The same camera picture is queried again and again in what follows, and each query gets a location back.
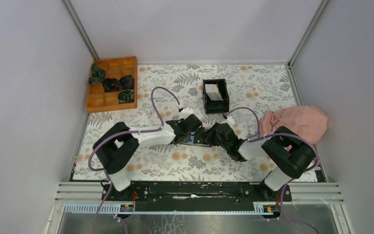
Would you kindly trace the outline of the brown leather card holder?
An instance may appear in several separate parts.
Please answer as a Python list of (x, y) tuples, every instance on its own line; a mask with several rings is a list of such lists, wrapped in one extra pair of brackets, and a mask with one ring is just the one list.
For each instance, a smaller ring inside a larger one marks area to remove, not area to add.
[(191, 132), (189, 138), (186, 138), (181, 144), (199, 147), (211, 147), (211, 145), (205, 142), (204, 134), (207, 128), (201, 129), (200, 131)]

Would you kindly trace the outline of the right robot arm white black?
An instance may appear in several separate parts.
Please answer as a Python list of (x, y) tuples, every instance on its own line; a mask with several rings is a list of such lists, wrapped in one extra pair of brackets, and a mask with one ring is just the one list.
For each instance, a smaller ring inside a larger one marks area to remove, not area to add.
[(276, 167), (263, 179), (260, 187), (261, 197), (267, 201), (276, 198), (286, 183), (310, 170), (308, 166), (312, 161), (318, 163), (318, 152), (313, 144), (284, 126), (263, 137), (241, 139), (227, 123), (217, 123), (201, 138), (206, 144), (222, 147), (234, 161), (269, 157)]

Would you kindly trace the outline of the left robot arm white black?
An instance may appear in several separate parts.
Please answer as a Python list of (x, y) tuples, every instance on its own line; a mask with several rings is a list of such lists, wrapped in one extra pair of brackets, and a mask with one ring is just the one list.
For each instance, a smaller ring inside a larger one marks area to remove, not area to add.
[(126, 200), (131, 196), (132, 188), (125, 168), (137, 149), (180, 144), (190, 139), (191, 134), (197, 133), (200, 127), (202, 122), (194, 114), (180, 120), (166, 121), (163, 126), (156, 128), (132, 129), (119, 122), (93, 145), (93, 154), (114, 186), (113, 194), (119, 200)]

